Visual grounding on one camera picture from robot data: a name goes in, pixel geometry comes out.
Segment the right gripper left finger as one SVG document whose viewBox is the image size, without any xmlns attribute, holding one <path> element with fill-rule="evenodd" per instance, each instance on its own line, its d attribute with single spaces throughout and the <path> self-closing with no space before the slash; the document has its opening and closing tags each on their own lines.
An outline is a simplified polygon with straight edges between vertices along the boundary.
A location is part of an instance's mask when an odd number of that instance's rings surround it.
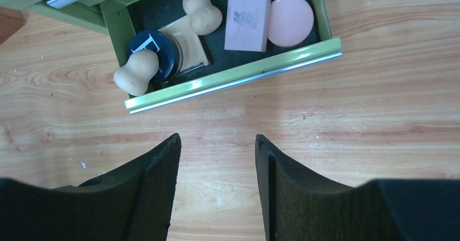
<svg viewBox="0 0 460 241">
<path fill-rule="evenodd" d="M 78 186 L 1 179 L 1 240 L 166 240 L 181 156 L 173 134 Z"/>
</svg>

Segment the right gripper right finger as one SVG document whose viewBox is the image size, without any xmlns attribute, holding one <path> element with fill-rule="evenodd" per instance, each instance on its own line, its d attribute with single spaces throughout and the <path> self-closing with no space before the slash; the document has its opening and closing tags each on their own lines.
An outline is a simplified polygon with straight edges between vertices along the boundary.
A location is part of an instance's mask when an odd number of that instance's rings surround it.
<svg viewBox="0 0 460 241">
<path fill-rule="evenodd" d="M 374 179 L 349 187 L 264 135 L 255 167 L 267 240 L 459 240 L 459 181 Z"/>
</svg>

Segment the tan square sponge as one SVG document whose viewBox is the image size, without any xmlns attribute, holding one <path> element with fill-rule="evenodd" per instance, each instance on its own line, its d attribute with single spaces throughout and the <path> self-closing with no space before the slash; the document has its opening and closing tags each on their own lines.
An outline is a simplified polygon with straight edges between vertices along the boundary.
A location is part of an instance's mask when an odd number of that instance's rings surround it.
<svg viewBox="0 0 460 241">
<path fill-rule="evenodd" d="M 188 16 L 183 16 L 158 31 L 172 39 L 179 51 L 179 66 L 173 78 L 210 65 L 209 57 L 199 36 L 190 27 Z"/>
</svg>

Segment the round navy compact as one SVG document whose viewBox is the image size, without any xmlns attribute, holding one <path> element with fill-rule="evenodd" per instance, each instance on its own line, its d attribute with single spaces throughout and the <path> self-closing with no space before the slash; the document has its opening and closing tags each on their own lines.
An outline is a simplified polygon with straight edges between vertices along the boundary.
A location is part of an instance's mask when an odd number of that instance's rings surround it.
<svg viewBox="0 0 460 241">
<path fill-rule="evenodd" d="M 159 70 L 151 83 L 164 83 L 176 75 L 182 61 L 181 51 L 170 35 L 152 29 L 140 31 L 129 42 L 127 58 L 141 49 L 151 50 L 158 56 Z"/>
</svg>

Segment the green metal drawer box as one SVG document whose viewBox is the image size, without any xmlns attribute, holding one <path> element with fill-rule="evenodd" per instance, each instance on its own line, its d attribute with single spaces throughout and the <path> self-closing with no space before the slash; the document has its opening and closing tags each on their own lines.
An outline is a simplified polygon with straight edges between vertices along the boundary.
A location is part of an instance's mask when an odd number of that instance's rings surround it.
<svg viewBox="0 0 460 241">
<path fill-rule="evenodd" d="M 339 57 L 324 0 L 1 0 L 107 34 L 138 113 Z"/>
</svg>

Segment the pink round powder puff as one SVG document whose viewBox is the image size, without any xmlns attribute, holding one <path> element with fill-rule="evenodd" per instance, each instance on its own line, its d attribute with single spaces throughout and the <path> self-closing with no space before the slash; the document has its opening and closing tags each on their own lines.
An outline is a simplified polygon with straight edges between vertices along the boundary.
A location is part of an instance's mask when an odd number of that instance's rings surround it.
<svg viewBox="0 0 460 241">
<path fill-rule="evenodd" d="M 314 12 L 306 0 L 274 0 L 268 39 L 278 47 L 294 47 L 309 36 L 314 20 Z"/>
</svg>

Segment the pink rectangular card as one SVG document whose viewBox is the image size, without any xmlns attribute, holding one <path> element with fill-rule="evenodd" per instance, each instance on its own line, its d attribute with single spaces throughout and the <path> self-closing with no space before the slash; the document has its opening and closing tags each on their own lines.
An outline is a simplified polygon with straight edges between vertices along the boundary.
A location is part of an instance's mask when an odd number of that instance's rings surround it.
<svg viewBox="0 0 460 241">
<path fill-rule="evenodd" d="M 271 0 L 228 0 L 225 50 L 265 52 Z"/>
</svg>

